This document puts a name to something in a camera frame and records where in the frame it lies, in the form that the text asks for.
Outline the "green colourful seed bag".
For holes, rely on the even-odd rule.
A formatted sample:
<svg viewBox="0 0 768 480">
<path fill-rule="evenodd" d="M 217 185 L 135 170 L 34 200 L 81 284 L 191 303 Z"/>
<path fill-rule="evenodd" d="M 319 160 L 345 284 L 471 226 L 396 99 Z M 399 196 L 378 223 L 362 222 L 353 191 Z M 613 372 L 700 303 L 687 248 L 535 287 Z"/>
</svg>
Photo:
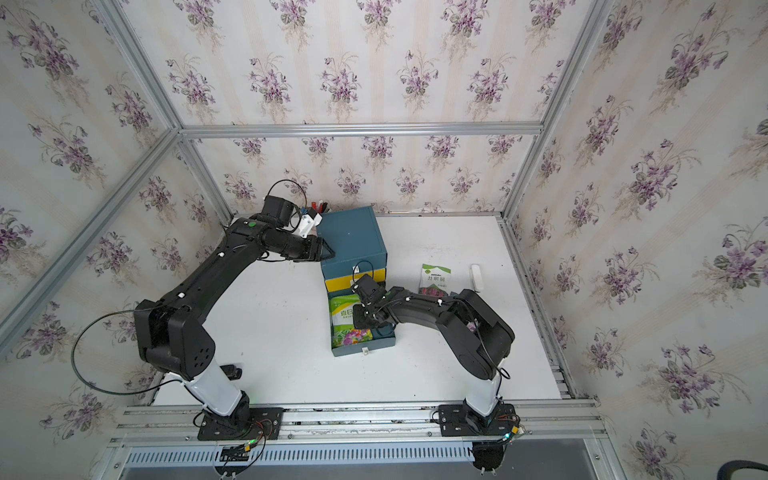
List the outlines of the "green colourful seed bag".
<svg viewBox="0 0 768 480">
<path fill-rule="evenodd" d="M 354 326 L 354 307 L 360 305 L 355 294 L 339 295 L 329 299 L 329 312 L 332 324 L 331 347 L 364 343 L 373 339 L 370 329 L 358 329 Z"/>
</svg>

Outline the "teal drawer cabinet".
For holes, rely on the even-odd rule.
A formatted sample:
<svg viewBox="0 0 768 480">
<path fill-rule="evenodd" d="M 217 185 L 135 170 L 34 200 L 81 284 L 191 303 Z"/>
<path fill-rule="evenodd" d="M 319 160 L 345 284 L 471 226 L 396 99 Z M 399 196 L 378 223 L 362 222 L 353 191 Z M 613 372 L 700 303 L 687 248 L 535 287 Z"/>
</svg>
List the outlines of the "teal drawer cabinet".
<svg viewBox="0 0 768 480">
<path fill-rule="evenodd" d="M 321 261 L 325 279 L 387 267 L 387 250 L 371 206 L 322 215 L 317 234 L 335 250 Z"/>
</svg>

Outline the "green white seed bag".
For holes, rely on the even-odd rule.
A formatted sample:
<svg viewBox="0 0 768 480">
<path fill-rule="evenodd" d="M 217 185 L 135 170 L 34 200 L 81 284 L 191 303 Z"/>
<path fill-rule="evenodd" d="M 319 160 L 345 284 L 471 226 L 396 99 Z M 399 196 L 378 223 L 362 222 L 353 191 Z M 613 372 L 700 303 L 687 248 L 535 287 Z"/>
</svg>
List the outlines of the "green white seed bag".
<svg viewBox="0 0 768 480">
<path fill-rule="evenodd" d="M 431 297 L 445 297 L 449 295 L 449 282 L 451 269 L 439 266 L 423 264 L 420 270 L 418 293 Z"/>
</svg>

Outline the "yellow drawer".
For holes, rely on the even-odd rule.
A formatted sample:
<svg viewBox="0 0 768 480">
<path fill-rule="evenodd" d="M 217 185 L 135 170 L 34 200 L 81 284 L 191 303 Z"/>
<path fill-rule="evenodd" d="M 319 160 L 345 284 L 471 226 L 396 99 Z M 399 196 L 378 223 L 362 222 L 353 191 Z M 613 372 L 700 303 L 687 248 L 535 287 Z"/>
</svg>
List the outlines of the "yellow drawer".
<svg viewBox="0 0 768 480">
<path fill-rule="evenodd" d="M 363 278 L 364 276 L 371 276 L 375 282 L 385 282 L 387 276 L 387 270 L 385 268 L 375 269 L 373 271 L 360 271 L 357 273 L 349 274 L 342 277 L 325 279 L 325 287 L 329 293 L 339 292 L 343 290 L 351 289 L 353 284 Z"/>
</svg>

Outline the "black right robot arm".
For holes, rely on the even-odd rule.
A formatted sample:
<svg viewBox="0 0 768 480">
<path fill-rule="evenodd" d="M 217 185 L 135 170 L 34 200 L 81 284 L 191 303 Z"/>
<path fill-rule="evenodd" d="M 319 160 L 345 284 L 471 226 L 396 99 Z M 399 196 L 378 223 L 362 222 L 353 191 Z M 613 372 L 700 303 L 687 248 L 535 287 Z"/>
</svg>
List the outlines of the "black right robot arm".
<svg viewBox="0 0 768 480">
<path fill-rule="evenodd" d="M 467 416 L 487 426 L 498 414 L 500 387 L 508 376 L 502 363 L 508 357 L 515 333 L 471 289 L 435 297 L 400 286 L 386 288 L 366 274 L 352 284 L 360 304 L 353 308 L 357 328 L 377 329 L 413 324 L 440 333 L 459 364 L 477 380 L 467 394 Z"/>
</svg>

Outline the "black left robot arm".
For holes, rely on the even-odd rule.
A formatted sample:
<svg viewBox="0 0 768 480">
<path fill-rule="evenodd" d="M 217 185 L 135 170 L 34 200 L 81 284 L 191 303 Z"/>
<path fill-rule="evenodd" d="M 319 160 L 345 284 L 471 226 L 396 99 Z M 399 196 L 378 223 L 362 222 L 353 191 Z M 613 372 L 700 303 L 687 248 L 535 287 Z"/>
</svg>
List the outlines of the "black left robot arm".
<svg viewBox="0 0 768 480">
<path fill-rule="evenodd" d="M 193 273 L 160 299 L 140 302 L 133 313 L 140 359 L 171 374 L 205 410 L 221 418 L 245 409 L 247 401 L 216 362 L 216 343 L 205 322 L 238 276 L 271 254 L 293 262 L 335 257 L 318 235 L 302 237 L 256 218 L 238 218 Z"/>
</svg>

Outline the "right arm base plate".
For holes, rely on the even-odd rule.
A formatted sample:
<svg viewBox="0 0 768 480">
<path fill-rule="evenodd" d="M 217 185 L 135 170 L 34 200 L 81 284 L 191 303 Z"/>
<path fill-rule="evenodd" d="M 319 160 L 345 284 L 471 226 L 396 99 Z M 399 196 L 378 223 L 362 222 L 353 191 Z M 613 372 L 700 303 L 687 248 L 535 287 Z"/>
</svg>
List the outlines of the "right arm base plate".
<svg viewBox="0 0 768 480">
<path fill-rule="evenodd" d="M 510 403 L 498 403 L 488 416 L 482 416 L 464 402 L 439 405 L 430 421 L 438 425 L 442 437 L 498 437 L 509 439 L 522 432 L 521 419 Z"/>
</svg>

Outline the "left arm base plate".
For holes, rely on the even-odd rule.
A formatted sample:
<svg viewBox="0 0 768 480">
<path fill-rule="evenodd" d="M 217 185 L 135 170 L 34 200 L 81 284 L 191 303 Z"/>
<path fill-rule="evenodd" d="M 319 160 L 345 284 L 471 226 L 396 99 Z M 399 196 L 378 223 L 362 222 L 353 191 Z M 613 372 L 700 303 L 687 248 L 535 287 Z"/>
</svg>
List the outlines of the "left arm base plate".
<svg viewBox="0 0 768 480">
<path fill-rule="evenodd" d="M 259 436 L 276 440 L 284 412 L 279 407 L 248 407 L 223 417 L 203 410 L 202 417 L 193 423 L 198 428 L 198 441 L 246 441 Z"/>
</svg>

